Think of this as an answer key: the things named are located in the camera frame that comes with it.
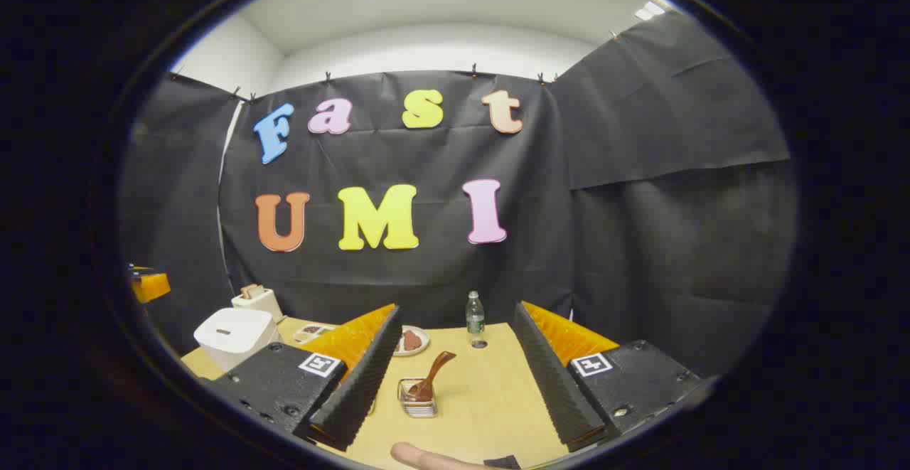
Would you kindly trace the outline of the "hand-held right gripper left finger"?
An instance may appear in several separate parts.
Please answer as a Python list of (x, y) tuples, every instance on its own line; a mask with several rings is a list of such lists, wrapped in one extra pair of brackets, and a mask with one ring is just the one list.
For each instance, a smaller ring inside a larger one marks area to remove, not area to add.
[(248, 416), (309, 443), (347, 450), (370, 411), (402, 334), (389, 304), (297, 348), (268, 343), (209, 389)]

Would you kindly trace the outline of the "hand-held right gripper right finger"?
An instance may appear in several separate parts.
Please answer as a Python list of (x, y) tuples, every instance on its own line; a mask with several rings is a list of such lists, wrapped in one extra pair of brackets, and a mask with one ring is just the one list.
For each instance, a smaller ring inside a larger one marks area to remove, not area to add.
[(511, 328), (560, 441), (575, 452), (643, 430), (703, 386), (656, 345), (623, 345), (530, 302)]

